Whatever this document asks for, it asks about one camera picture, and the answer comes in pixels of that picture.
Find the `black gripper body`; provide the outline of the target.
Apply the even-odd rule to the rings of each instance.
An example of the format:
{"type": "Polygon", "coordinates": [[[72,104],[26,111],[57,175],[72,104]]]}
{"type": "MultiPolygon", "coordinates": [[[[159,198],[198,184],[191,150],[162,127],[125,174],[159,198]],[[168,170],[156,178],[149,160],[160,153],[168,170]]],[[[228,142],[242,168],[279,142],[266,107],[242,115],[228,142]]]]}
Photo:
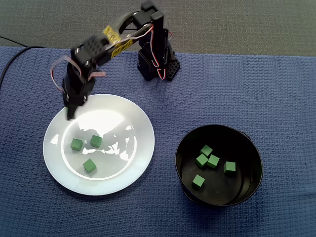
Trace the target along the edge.
{"type": "Polygon", "coordinates": [[[88,99],[88,94],[93,90],[95,79],[82,82],[77,76],[66,75],[63,79],[63,102],[66,107],[82,106],[88,99]]]}

